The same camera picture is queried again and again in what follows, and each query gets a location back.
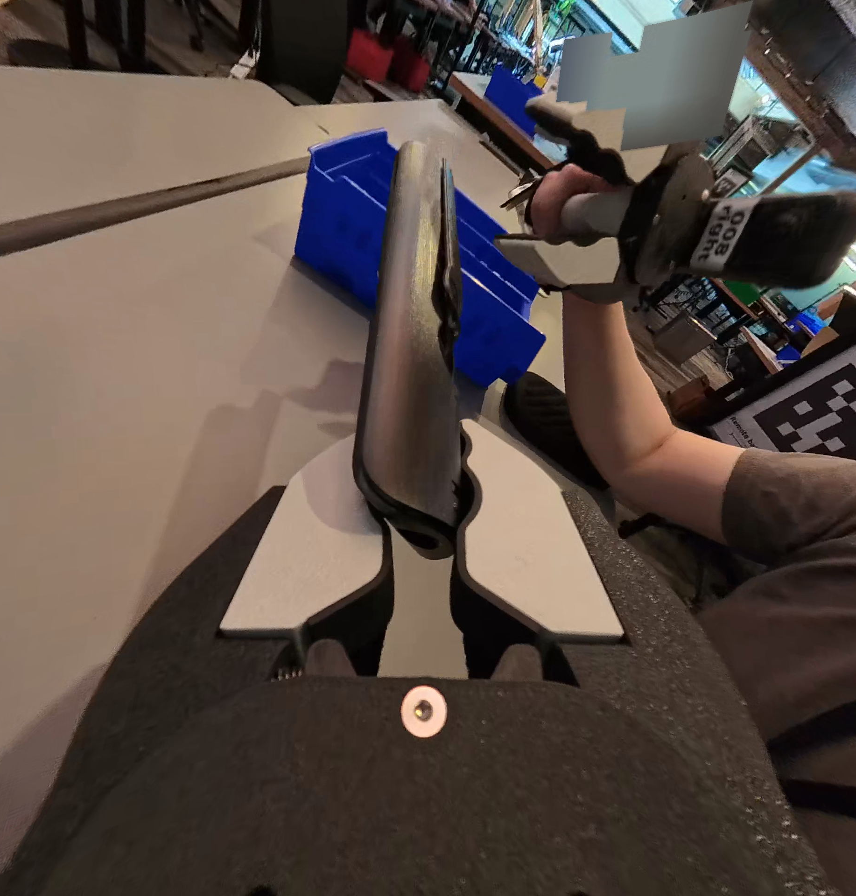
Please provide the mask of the black remote control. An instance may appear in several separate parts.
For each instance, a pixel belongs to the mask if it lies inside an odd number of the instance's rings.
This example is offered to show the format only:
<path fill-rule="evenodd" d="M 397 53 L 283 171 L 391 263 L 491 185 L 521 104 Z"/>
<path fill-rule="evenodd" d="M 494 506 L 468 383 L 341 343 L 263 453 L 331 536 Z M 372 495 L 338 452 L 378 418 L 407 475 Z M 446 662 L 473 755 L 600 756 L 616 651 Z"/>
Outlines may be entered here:
<path fill-rule="evenodd" d="M 452 171 L 410 140 L 391 178 L 353 474 L 372 513 L 432 559 L 453 554 L 460 520 L 462 307 Z"/>

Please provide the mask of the person's right forearm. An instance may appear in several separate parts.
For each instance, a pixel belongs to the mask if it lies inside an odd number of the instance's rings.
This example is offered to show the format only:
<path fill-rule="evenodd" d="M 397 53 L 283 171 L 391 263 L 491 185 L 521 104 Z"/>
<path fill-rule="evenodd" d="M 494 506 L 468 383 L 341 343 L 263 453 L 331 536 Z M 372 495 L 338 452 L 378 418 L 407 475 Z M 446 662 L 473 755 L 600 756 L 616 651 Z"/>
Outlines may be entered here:
<path fill-rule="evenodd" d="M 615 496 L 725 545 L 725 490 L 743 450 L 674 424 L 638 359 L 622 305 L 564 293 L 561 322 L 569 415 Z"/>

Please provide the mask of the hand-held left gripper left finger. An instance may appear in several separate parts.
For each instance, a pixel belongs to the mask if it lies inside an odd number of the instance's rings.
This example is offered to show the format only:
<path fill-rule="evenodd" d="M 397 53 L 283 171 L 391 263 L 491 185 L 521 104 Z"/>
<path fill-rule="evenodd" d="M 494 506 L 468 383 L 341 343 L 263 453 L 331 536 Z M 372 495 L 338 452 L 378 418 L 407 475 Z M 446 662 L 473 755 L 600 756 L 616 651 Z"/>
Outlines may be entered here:
<path fill-rule="evenodd" d="M 355 484 L 355 437 L 335 442 L 291 479 L 235 590 L 227 637 L 310 637 L 391 570 L 387 527 Z"/>

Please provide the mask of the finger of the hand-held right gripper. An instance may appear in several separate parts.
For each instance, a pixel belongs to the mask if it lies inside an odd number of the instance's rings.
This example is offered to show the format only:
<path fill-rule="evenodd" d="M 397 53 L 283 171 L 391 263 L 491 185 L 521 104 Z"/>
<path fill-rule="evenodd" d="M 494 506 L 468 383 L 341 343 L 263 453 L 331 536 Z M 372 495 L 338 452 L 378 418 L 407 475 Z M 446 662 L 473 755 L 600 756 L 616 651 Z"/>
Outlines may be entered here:
<path fill-rule="evenodd" d="M 525 105 L 525 113 L 536 131 L 563 148 L 565 161 L 600 177 L 608 185 L 635 185 L 620 152 L 602 146 L 591 130 L 579 126 L 579 117 L 587 112 L 584 100 L 534 97 Z"/>
<path fill-rule="evenodd" d="M 542 287 L 608 286 L 621 267 L 616 238 L 591 245 L 571 241 L 552 244 L 526 234 L 501 234 L 494 239 L 503 257 Z"/>

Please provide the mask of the red plastic bin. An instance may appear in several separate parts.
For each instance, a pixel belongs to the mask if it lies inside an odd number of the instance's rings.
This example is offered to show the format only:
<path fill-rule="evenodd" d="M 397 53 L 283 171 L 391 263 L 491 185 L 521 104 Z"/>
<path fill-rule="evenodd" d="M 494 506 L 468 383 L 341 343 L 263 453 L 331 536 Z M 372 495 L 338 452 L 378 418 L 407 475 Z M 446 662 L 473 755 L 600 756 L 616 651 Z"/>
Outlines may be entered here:
<path fill-rule="evenodd" d="M 392 44 L 364 28 L 354 28 L 349 40 L 345 67 L 366 81 L 384 82 L 389 74 Z"/>
<path fill-rule="evenodd" d="M 399 35 L 395 38 L 389 65 L 389 81 L 412 93 L 424 89 L 430 64 L 417 50 L 412 39 Z"/>

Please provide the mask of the blue plastic bin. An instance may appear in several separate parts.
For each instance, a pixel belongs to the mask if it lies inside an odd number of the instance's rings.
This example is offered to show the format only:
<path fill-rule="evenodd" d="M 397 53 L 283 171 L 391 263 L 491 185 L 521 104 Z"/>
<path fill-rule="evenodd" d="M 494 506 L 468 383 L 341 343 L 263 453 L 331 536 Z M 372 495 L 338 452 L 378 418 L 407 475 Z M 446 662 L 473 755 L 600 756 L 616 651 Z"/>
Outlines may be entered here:
<path fill-rule="evenodd" d="M 484 92 L 484 98 L 503 115 L 518 124 L 523 130 L 534 127 L 533 119 L 526 114 L 526 104 L 543 94 L 542 88 L 529 81 L 524 84 L 519 76 L 504 64 L 494 66 L 491 78 Z"/>
<path fill-rule="evenodd" d="M 371 310 L 398 152 L 386 129 L 310 147 L 295 256 Z M 456 369 L 481 387 L 514 383 L 546 343 L 530 323 L 538 285 L 501 254 L 494 240 L 503 228 L 460 189 L 456 217 L 463 286 Z"/>

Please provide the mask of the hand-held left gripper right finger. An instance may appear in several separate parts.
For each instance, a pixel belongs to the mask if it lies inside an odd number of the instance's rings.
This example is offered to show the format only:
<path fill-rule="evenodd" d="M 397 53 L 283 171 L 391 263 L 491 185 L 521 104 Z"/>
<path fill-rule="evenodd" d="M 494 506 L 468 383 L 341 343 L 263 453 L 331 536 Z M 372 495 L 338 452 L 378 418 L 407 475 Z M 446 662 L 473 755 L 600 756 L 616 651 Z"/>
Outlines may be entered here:
<path fill-rule="evenodd" d="M 473 493 L 456 533 L 467 587 L 546 639 L 620 642 L 624 628 L 555 480 L 479 422 L 460 431 Z"/>

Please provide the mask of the black quilted cushion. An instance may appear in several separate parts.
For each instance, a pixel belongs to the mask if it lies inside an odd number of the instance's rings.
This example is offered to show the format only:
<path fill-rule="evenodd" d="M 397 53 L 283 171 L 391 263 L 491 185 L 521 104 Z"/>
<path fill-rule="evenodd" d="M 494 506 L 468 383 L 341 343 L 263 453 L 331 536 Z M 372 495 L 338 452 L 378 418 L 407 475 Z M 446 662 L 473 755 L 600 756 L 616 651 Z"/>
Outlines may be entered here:
<path fill-rule="evenodd" d="M 506 386 L 501 408 L 516 433 L 546 461 L 584 486 L 609 489 L 577 436 L 562 390 L 546 378 L 526 372 Z"/>

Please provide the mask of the person's right hand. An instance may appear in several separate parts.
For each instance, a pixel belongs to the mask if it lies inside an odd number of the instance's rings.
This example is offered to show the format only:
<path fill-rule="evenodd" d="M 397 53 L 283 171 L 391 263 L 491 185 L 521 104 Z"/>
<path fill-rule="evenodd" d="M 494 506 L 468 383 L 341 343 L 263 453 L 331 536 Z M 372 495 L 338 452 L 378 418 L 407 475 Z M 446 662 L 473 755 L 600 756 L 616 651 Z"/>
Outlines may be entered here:
<path fill-rule="evenodd" d="M 533 235 L 550 243 L 562 242 L 561 214 L 567 202 L 576 196 L 607 194 L 615 189 L 600 176 L 572 163 L 548 171 L 534 191 L 526 214 Z"/>

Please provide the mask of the black framed marker sign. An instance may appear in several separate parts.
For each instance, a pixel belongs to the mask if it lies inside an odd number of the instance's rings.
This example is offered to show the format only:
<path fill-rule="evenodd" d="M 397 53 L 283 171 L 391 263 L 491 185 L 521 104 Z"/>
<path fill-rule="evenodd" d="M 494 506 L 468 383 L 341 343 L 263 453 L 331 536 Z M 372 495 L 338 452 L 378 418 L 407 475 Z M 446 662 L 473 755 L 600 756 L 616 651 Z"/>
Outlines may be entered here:
<path fill-rule="evenodd" d="M 856 345 L 708 427 L 744 449 L 856 460 Z"/>

